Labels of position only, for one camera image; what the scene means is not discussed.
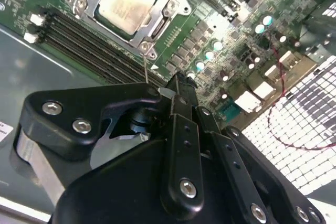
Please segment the black slim gripper right finger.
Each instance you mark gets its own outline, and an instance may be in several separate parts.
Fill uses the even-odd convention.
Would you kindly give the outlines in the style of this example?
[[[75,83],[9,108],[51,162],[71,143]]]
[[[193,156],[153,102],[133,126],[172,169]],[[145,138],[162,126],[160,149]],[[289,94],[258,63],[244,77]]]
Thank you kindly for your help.
[[[177,92],[192,105],[201,146],[210,152],[227,186],[234,223],[325,223],[322,213],[236,127],[221,132],[198,104],[196,83],[177,73]]]

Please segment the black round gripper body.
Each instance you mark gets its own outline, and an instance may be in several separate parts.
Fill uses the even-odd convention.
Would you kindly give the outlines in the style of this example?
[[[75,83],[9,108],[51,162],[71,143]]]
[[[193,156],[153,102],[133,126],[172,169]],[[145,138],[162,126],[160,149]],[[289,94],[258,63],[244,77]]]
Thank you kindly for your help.
[[[227,189],[192,114],[168,138],[127,151],[73,182],[51,223],[234,223]]]

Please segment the black gripper left finger with plate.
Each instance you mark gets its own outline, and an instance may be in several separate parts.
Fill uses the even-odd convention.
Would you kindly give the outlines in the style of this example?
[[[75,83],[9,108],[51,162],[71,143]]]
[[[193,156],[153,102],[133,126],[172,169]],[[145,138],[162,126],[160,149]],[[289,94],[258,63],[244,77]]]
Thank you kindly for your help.
[[[70,185],[152,140],[168,138],[172,114],[191,118],[177,73],[160,89],[128,83],[34,92],[26,97],[13,150],[56,206]]]

